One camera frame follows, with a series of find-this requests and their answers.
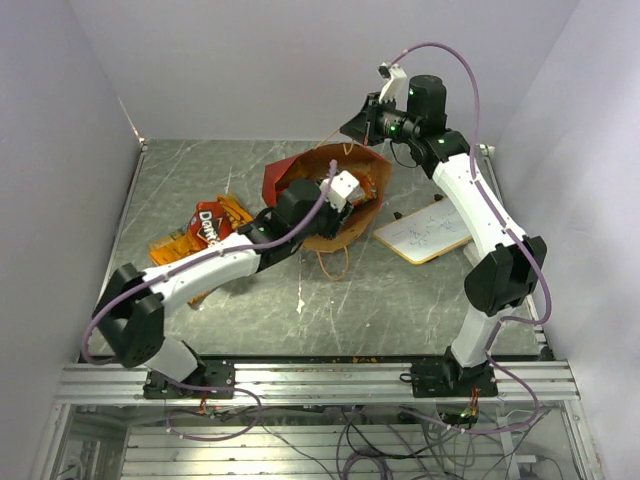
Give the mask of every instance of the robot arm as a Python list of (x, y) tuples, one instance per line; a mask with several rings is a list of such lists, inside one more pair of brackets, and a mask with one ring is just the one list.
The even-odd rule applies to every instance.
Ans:
[[(288, 258), (310, 236), (334, 237), (352, 210), (349, 198), (358, 185), (357, 179), (346, 171), (335, 176), (332, 182), (324, 180), (321, 187), (328, 188), (325, 202), (289, 241), (278, 240), (293, 234), (320, 200), (321, 187), (311, 180), (292, 182), (275, 207), (263, 210), (254, 221), (214, 247), (217, 251), (230, 252), (228, 254), (218, 255), (216, 251), (212, 255), (214, 251), (209, 248), (143, 271), (131, 264), (118, 268), (96, 312), (127, 291), (136, 288), (139, 291), (118, 302), (97, 324), (113, 349), (115, 360), (127, 368), (145, 365), (177, 381), (205, 383), (205, 366), (185, 343), (165, 337), (164, 319), (190, 298)], [(164, 277), (163, 281), (141, 288), (148, 280), (158, 277)]]
[[(453, 381), (470, 378), (486, 366), (485, 351), (499, 328), (498, 313), (520, 305), (536, 285), (535, 272), (508, 231), (540, 266), (546, 245), (540, 237), (527, 237), (511, 219), (475, 163), (476, 171), (471, 171), (469, 144), (459, 132), (446, 127), (442, 80), (431, 75), (411, 78), (404, 112), (396, 109), (395, 97), (406, 75), (398, 65), (383, 64), (379, 71), (387, 84), (381, 92), (367, 95), (360, 112), (340, 132), (364, 145), (386, 139), (408, 145), (414, 161), (444, 190), (469, 228), (481, 261), (464, 282), (469, 310), (445, 354), (451, 360), (445, 375)], [(498, 216), (506, 226), (498, 222)]]

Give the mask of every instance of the white wall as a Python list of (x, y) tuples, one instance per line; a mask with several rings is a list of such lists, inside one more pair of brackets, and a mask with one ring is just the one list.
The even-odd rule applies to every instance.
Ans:
[(0, 2), (0, 477), (27, 478), (139, 150), (67, 0)]
[[(515, 113), (577, 0), (72, 0), (143, 137), (317, 139), (379, 90), (377, 67), (420, 41), (460, 50), (482, 91), (484, 140)], [(448, 54), (450, 124), (470, 134), (471, 89)]]
[(502, 137), (507, 206), (549, 246), (548, 324), (611, 479), (640, 457), (640, 3), (582, 0)]

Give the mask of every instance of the drawing on whiteboard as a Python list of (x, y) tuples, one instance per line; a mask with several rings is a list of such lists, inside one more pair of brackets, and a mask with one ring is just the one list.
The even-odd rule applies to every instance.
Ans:
[(426, 223), (423, 223), (422, 226), (418, 225), (418, 222), (414, 222), (407, 228), (402, 229), (392, 234), (391, 236), (397, 237), (398, 235), (404, 234), (408, 230), (409, 234), (413, 237), (413, 240), (409, 242), (409, 245), (418, 245), (420, 247), (424, 247), (428, 243), (427, 237), (430, 236), (434, 230), (444, 229), (452, 233), (458, 231), (458, 226), (451, 221), (452, 215), (458, 215), (458, 212), (452, 210), (447, 213), (446, 216), (436, 219), (434, 219), (433, 216), (430, 215), (429, 219), (426, 221)]
[(413, 264), (424, 263), (471, 238), (448, 198), (377, 229), (375, 237)]

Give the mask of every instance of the whiteboard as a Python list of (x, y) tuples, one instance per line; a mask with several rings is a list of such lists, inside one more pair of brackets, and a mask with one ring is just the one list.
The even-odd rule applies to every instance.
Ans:
[(414, 265), (471, 240), (469, 229), (448, 198), (381, 227), (373, 235)]

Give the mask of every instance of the black cable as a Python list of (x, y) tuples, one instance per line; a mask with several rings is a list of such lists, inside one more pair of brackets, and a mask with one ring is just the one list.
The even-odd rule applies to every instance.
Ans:
[(262, 220), (264, 217), (266, 217), (272, 211), (273, 211), (273, 207), (267, 207), (264, 210), (261, 210), (258, 213), (258, 215), (256, 215), (256, 218), (253, 219), (253, 221), (254, 222), (258, 222), (259, 220)]
[[(372, 450), (371, 452), (363, 452), (361, 450), (358, 450), (356, 447), (353, 446), (353, 444), (351, 443), (351, 439), (349, 438), (349, 430), (351, 429), (351, 427), (353, 427), (353, 429), (358, 433), (358, 435), (360, 435), (360, 437), (362, 438), (362, 440), (364, 440), (364, 442), (367, 444), (367, 446)], [(356, 453), (359, 453), (362, 456), (365, 457), (369, 457), (369, 458), (387, 458), (390, 460), (407, 460), (409, 458), (416, 458), (416, 456), (418, 456), (418, 458), (429, 458), (429, 455), (420, 455), (422, 452), (424, 452), (425, 450), (427, 450), (429, 447), (423, 447), (419, 450), (416, 450), (415, 452), (413, 452), (412, 454), (409, 455), (398, 455), (398, 454), (394, 454), (394, 453), (385, 453), (381, 450), (379, 450), (378, 448), (376, 448), (370, 441), (369, 439), (367, 439), (367, 437), (364, 436), (364, 434), (360, 431), (360, 429), (355, 426), (353, 423), (350, 423), (347, 426), (347, 431), (345, 432), (345, 436), (347, 437), (347, 444), (349, 445), (349, 448), (351, 448), (351, 450), (353, 450)]]
[(550, 462), (553, 462), (553, 464), (556, 466), (556, 468), (558, 469), (558, 473), (560, 474), (560, 480), (564, 480), (564, 475), (562, 475), (562, 469), (560, 468), (560, 465), (558, 465), (558, 462), (556, 462), (553, 458), (551, 457), (544, 457), (542, 455), (537, 455), (537, 457), (542, 460), (543, 462), (546, 462), (547, 460)]
[(316, 462), (318, 465), (320, 465), (322, 467), (322, 469), (326, 472), (327, 475), (329, 475), (329, 478), (331, 480), (334, 480), (333, 475), (331, 474), (331, 472), (329, 471), (329, 469), (327, 467), (324, 466), (324, 464), (318, 460), (316, 457), (312, 457), (311, 455), (307, 455), (306, 453), (304, 453), (301, 450), (298, 450), (298, 448), (296, 448), (292, 443), (290, 443), (287, 439), (285, 439), (284, 437), (280, 436), (279, 434), (277, 434), (276, 432), (272, 432), (271, 430), (269, 430), (267, 427), (264, 426), (264, 423), (260, 425), (262, 428), (264, 428), (265, 432), (267, 432), (270, 435), (273, 435), (274, 437), (280, 439), (280, 441), (284, 442), (285, 444), (287, 444), (294, 452), (299, 453), (300, 455), (302, 455), (303, 457), (312, 460), (314, 462)]
[(518, 444), (514, 447), (514, 449), (509, 452), (504, 454), (502, 457), (500, 457), (498, 459), (498, 461), (496, 463), (493, 464), (493, 466), (487, 470), (487, 472), (482, 476), (482, 478), (480, 480), (484, 480), (485, 478), (487, 478), (487, 475), (489, 475), (494, 468), (496, 468), (500, 462), (502, 462), (505, 458), (510, 457), (509, 458), (509, 465), (507, 465), (507, 473), (506, 475), (509, 475), (509, 468), (511, 468), (511, 461), (513, 460), (513, 456), (515, 455), (516, 451), (520, 448), (520, 445), (522, 445), (522, 442), (524, 442), (524, 439), (527, 438), (527, 436), (529, 435), (529, 433), (531, 433), (531, 431), (533, 430), (533, 427), (535, 427), (538, 423), (540, 423), (540, 421), (546, 417), (547, 415), (549, 415), (551, 413), (552, 409), (547, 410), (546, 412), (542, 413), (542, 415), (540, 415), (535, 422), (533, 422), (529, 428), (527, 429), (526, 432), (524, 432), (524, 435), (522, 435), (522, 438), (520, 439), (520, 441), (518, 442)]
[(418, 165), (417, 163), (415, 165), (405, 165), (404, 163), (401, 163), (398, 160), (398, 157), (396, 157), (396, 151), (393, 149), (393, 140), (389, 142), (389, 146), (391, 147), (391, 154), (393, 155), (393, 159), (396, 161), (396, 163), (398, 165), (400, 165), (401, 167), (404, 168), (418, 168), (420, 165)]
[[(467, 471), (467, 459), (469, 458), (469, 450), (473, 446), (473, 441), (475, 440), (475, 436), (469, 437), (469, 444), (467, 445), (467, 453), (464, 455), (464, 465), (462, 466), (462, 477), (464, 477), (464, 472)], [(476, 447), (473, 447), (473, 455), (471, 456), (473, 463), (469, 465), (469, 468), (473, 467), (476, 463)]]
[(235, 412), (235, 413), (229, 413), (229, 410), (222, 412), (222, 413), (218, 413), (215, 415), (214, 418), (220, 420), (221, 423), (227, 422), (229, 420), (231, 420), (232, 418), (236, 418), (236, 417), (240, 417), (242, 415), (246, 415), (249, 413), (253, 413), (253, 411), (258, 411), (258, 407), (254, 407), (253, 405), (250, 407), (246, 407), (242, 410), (240, 410), (239, 412)]
[(416, 460), (416, 462), (418, 463), (418, 466), (420, 468), (422, 468), (422, 470), (424, 470), (424, 473), (427, 475), (427, 477), (429, 477), (431, 480), (435, 480), (435, 478), (433, 477), (433, 475), (431, 475), (431, 472), (429, 471), (429, 469), (427, 468), (427, 465), (420, 459), (420, 457), (418, 455), (415, 454), (415, 452), (411, 449), (411, 445), (409, 445), (409, 442), (407, 442), (404, 437), (402, 435), (400, 435), (400, 432), (398, 432), (395, 428), (393, 428), (391, 425), (389, 425), (388, 423), (386, 424), (387, 428), (389, 430), (391, 430), (394, 435), (398, 438), (398, 440), (400, 440), (400, 442), (404, 445), (404, 447), (411, 453), (411, 456)]
[[(451, 461), (453, 462), (453, 473), (457, 474), (458, 473), (458, 462), (456, 462), (456, 443), (458, 443), (458, 435), (456, 435), (453, 438), (453, 458), (451, 459)], [(444, 445), (440, 445), (440, 447), (438, 447), (439, 450), (441, 450), (445, 455), (447, 455), (446, 450), (444, 449)]]
[(70, 472), (71, 470), (73, 470), (74, 468), (78, 468), (77, 465), (71, 465), (70, 467), (68, 467), (66, 470), (61, 471), (58, 475), (56, 475), (56, 478), (61, 477), (62, 475), (64, 475), (67, 472)]
[[(453, 438), (453, 442), (454, 442), (454, 447), (455, 447), (455, 442), (457, 441), (459, 435), (455, 435), (455, 437)], [(468, 462), (468, 457), (469, 457), (469, 450), (471, 449), (471, 462)], [(473, 443), (471, 441), (469, 441), (469, 445), (467, 448), (467, 453), (465, 455), (465, 459), (463, 462), (459, 462), (458, 460), (456, 460), (456, 453), (455, 453), (455, 448), (453, 451), (453, 456), (449, 455), (447, 453), (447, 451), (444, 448), (444, 444), (438, 445), (438, 451), (440, 452), (440, 457), (444, 457), (446, 459), (448, 459), (451, 463), (453, 463), (454, 468), (455, 467), (462, 467), (462, 468), (471, 468), (476, 464), (476, 447), (473, 445)]]
[(578, 480), (584, 480), (584, 478), (582, 477), (582, 474), (580, 473), (580, 468), (578, 468), (578, 462), (576, 462), (576, 457), (573, 454), (573, 448), (570, 448), (569, 450), (571, 450), (571, 463), (573, 463), (573, 468), (576, 471), (576, 476), (578, 477)]

